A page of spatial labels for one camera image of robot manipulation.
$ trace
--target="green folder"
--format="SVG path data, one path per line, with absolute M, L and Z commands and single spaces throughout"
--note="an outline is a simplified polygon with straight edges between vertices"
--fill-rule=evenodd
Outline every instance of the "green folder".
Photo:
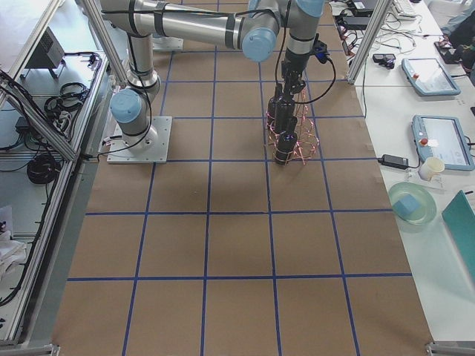
M 463 191 L 442 212 L 452 238 L 475 282 L 475 214 Z

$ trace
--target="keyboard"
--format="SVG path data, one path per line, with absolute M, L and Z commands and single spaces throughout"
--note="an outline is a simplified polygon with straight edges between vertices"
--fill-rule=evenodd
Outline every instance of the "keyboard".
M 393 0 L 391 9 L 398 20 L 414 20 L 417 16 L 409 0 Z

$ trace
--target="blue sponge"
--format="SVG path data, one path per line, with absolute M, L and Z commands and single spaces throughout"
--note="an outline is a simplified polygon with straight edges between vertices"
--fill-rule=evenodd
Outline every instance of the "blue sponge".
M 403 219 L 409 217 L 420 207 L 421 204 L 410 194 L 404 195 L 400 200 L 393 204 L 393 210 Z

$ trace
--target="paper cup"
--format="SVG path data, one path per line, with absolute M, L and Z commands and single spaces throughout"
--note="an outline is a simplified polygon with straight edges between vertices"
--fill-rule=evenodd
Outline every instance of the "paper cup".
M 445 163 L 437 157 L 429 157 L 424 164 L 419 168 L 419 176 L 423 180 L 431 180 L 436 174 L 442 173 L 445 170 Z

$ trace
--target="translucent green bowl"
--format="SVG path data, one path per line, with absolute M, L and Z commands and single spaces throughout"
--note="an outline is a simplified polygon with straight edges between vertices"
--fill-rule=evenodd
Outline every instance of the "translucent green bowl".
M 404 198 L 408 194 L 412 195 L 413 198 L 419 203 L 419 207 L 411 214 L 404 216 L 394 209 L 394 204 L 396 204 L 400 199 Z M 434 217 L 436 217 L 436 202 L 433 200 L 429 192 L 420 185 L 409 182 L 397 183 L 391 187 L 388 195 L 391 206 L 393 206 L 394 213 L 410 224 L 427 224 L 432 221 Z

